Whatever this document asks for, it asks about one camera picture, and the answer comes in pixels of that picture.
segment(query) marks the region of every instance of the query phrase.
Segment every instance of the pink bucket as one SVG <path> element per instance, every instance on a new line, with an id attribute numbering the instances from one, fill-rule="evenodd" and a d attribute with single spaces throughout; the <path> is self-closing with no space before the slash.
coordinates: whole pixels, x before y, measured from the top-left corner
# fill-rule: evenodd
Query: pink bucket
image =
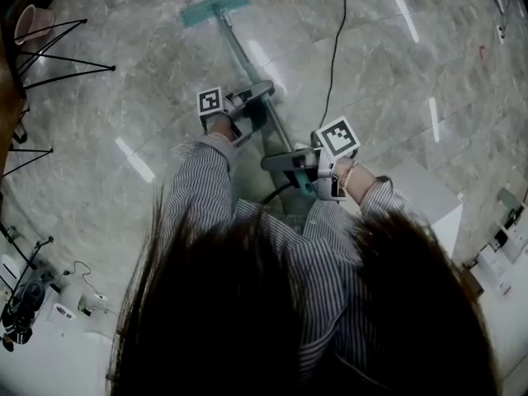
<path id="1" fill-rule="evenodd" d="M 24 12 L 18 18 L 18 22 L 15 27 L 15 38 L 29 34 L 32 31 L 37 31 L 42 28 L 53 26 L 55 22 L 55 14 L 51 10 L 40 9 L 30 4 L 24 9 Z M 25 41 L 33 40 L 39 36 L 46 35 L 50 30 L 44 30 L 36 32 L 28 36 L 15 40 L 18 45 L 24 44 Z"/>

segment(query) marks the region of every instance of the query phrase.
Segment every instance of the bracelet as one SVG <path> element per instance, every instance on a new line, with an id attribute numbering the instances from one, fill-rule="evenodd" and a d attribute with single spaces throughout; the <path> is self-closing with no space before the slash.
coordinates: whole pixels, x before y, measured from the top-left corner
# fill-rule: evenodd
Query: bracelet
<path id="1" fill-rule="evenodd" d="M 354 160 L 352 162 L 352 165 L 350 166 L 350 168 L 348 169 L 348 173 L 346 174 L 346 179 L 345 179 L 345 184 L 344 186 L 342 186 L 342 189 L 344 189 L 345 191 L 347 190 L 348 188 L 348 181 L 350 179 L 350 176 L 352 175 L 352 172 L 354 172 L 354 168 L 357 166 L 357 161 Z"/>

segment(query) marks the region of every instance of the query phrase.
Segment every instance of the green mop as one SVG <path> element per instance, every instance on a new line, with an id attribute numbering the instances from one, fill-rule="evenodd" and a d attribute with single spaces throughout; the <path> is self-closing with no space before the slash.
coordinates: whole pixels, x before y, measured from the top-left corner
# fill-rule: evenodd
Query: green mop
<path id="1" fill-rule="evenodd" d="M 206 21 L 211 17 L 216 17 L 220 29 L 231 45 L 231 48 L 237 56 L 238 61 L 246 71 L 252 83 L 256 84 L 261 82 L 262 79 L 246 55 L 246 52 L 240 45 L 240 42 L 233 33 L 233 28 L 227 19 L 227 11 L 238 9 L 249 4 L 251 4 L 251 0 L 204 0 L 204 2 L 199 2 L 183 9 L 180 13 L 180 18 L 183 22 L 183 25 L 188 27 Z M 286 152 L 291 153 L 294 150 L 294 147 L 291 144 L 290 137 L 284 130 L 284 126 L 282 125 L 281 119 L 279 118 L 279 115 L 277 114 L 276 109 L 271 102 L 269 94 L 262 96 L 261 100 L 271 119 L 271 123 L 275 127 L 275 130 L 285 147 Z M 296 172 L 295 176 L 301 191 L 306 195 L 312 195 L 314 190 L 306 173 Z"/>

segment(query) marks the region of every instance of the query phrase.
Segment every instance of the woman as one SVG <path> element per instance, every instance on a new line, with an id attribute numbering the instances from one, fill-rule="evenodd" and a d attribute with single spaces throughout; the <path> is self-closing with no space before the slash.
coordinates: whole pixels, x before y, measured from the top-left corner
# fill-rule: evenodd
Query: woman
<path id="1" fill-rule="evenodd" d="M 362 218 L 316 201 L 302 235 L 231 198 L 229 119 L 184 162 L 125 298 L 113 396 L 349 390 L 498 394 L 478 307 L 388 178 L 350 159 Z"/>

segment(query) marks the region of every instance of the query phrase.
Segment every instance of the striped shirt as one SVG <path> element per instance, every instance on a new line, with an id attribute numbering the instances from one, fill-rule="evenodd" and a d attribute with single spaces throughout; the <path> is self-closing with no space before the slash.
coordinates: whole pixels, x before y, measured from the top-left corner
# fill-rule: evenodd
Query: striped shirt
<path id="1" fill-rule="evenodd" d="M 172 181 L 165 207 L 166 239 L 186 211 L 198 233 L 216 224 L 252 218 L 259 211 L 258 205 L 244 200 L 232 203 L 229 172 L 235 148 L 224 136 L 209 134 L 194 143 L 179 145 L 173 152 L 183 164 Z M 389 179 L 376 182 L 361 202 L 364 216 L 407 208 L 407 200 Z M 317 200 L 302 235 L 267 214 L 262 222 L 274 238 L 276 249 L 286 250 L 292 276 L 303 286 L 301 382 L 310 378 L 331 347 L 342 365 L 382 388 L 377 383 L 383 382 L 383 351 L 376 341 L 374 325 L 362 310 L 368 295 L 357 274 L 360 259 L 350 236 L 354 217 L 336 202 Z"/>

